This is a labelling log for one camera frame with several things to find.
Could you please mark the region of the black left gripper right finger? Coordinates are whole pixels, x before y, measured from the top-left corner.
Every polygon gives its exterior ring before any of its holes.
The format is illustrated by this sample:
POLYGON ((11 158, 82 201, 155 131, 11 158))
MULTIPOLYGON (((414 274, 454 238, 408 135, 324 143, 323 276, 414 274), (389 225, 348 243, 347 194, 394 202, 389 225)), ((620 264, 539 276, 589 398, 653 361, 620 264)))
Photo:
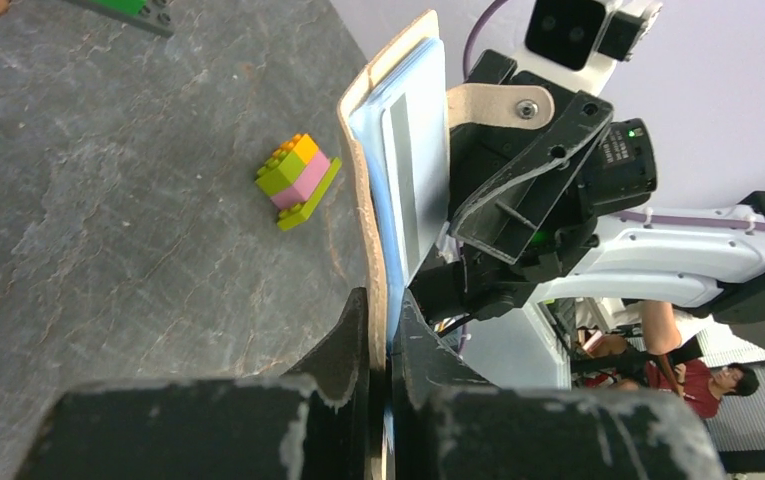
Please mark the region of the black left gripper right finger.
POLYGON ((498 387, 402 297, 391 351, 398 479, 722 479, 701 420, 656 391, 498 387))

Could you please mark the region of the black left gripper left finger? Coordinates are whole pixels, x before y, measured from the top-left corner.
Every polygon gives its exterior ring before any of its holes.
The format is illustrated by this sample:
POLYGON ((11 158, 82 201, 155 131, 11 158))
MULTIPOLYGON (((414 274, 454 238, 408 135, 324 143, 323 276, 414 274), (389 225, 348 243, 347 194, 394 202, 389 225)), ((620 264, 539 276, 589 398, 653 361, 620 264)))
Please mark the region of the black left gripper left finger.
POLYGON ((364 479, 368 298, 277 377, 86 384, 48 410, 20 479, 364 479))

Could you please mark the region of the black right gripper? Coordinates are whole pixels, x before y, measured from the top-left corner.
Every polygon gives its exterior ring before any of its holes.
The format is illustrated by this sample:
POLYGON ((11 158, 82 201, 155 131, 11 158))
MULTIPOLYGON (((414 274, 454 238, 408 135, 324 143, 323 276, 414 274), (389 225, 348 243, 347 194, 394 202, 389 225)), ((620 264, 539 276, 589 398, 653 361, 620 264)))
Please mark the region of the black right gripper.
MULTIPOLYGON (((516 71, 514 60, 487 50, 468 81, 542 87, 515 83, 516 71)), ((603 243, 601 218, 645 203, 657 187, 641 119, 617 121, 612 103, 582 91, 545 89, 556 112, 544 127, 452 130, 448 217, 459 259, 423 267, 410 284, 431 323, 522 306, 603 243)))

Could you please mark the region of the beige leather card holder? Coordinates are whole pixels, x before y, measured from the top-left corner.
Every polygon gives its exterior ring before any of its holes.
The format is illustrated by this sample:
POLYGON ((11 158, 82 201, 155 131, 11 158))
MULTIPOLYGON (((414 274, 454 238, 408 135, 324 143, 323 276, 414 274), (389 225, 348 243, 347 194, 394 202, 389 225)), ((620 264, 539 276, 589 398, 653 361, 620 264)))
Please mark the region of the beige leather card holder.
POLYGON ((406 287, 448 220, 449 130, 535 130, 553 119, 543 87, 446 85, 438 15, 427 10, 357 74, 336 108, 354 170, 368 267, 370 367, 382 372, 406 287))

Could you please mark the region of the white magnetic stripe card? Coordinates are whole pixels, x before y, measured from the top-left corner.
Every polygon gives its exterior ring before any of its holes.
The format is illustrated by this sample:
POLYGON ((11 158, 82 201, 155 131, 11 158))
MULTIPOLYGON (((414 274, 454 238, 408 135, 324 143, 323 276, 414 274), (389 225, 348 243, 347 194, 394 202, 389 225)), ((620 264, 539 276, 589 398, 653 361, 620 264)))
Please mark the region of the white magnetic stripe card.
POLYGON ((449 160, 445 88, 415 72, 392 85, 382 111, 403 279, 408 284, 447 218, 449 160))

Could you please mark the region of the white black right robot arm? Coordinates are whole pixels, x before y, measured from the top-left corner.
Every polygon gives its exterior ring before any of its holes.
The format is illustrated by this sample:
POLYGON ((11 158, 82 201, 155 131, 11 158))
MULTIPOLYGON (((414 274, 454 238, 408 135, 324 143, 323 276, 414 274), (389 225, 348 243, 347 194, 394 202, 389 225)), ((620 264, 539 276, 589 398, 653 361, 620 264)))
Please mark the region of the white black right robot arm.
POLYGON ((449 234, 461 257, 412 280, 428 323, 572 297, 765 320, 764 191, 711 210, 650 208, 657 171, 644 123, 494 51, 447 103, 449 234))

